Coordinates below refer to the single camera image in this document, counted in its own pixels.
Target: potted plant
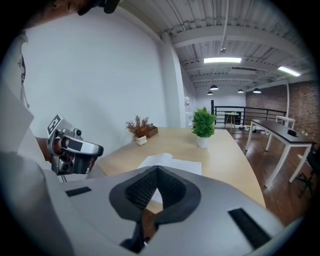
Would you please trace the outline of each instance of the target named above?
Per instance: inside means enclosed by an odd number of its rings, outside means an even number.
[[[140,116],[136,115],[133,121],[128,121],[125,123],[127,130],[133,134],[133,136],[135,137],[135,141],[139,146],[147,143],[146,133],[148,132],[148,120],[149,117],[141,119]]]
[[[215,134],[214,122],[217,116],[210,114],[209,111],[204,107],[198,109],[193,115],[193,134],[196,134],[196,142],[199,148],[206,149],[209,143],[209,137]]]

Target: document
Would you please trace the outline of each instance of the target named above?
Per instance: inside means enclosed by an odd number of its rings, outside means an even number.
[[[184,161],[179,159],[173,159],[173,156],[169,153],[163,153],[153,156],[148,156],[138,168],[147,166],[166,166],[175,169],[187,171],[189,173],[202,175],[201,162]],[[162,204],[162,197],[158,189],[155,190],[152,201]]]

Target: dried flower arrangement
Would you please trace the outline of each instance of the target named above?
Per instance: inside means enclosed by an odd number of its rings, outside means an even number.
[[[135,115],[133,121],[125,122],[127,130],[134,135],[136,138],[141,138],[146,135],[147,124],[149,117],[141,119],[140,116]]]

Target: chair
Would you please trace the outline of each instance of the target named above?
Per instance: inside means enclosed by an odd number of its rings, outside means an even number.
[[[307,189],[309,189],[311,196],[313,196],[312,178],[314,174],[320,175],[320,147],[317,149],[316,152],[313,152],[313,150],[311,150],[306,159],[312,168],[312,172],[309,178],[307,178],[303,173],[301,173],[298,177],[296,177],[298,181],[301,181],[304,183],[304,188],[300,193],[299,198],[303,196],[303,194],[306,192]]]

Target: small round table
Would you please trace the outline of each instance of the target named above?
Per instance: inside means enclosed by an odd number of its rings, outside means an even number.
[[[230,123],[230,133],[232,133],[232,117],[233,117],[233,124],[234,124],[234,130],[233,131],[235,131],[235,129],[236,129],[236,120],[235,120],[235,116],[239,116],[239,114],[238,113],[224,113],[225,115],[227,115],[227,118],[226,118],[226,120],[225,120],[225,123],[224,123],[224,127],[226,127],[226,124],[227,124],[227,122],[228,122],[228,120],[229,120],[229,117],[231,117],[231,123]]]

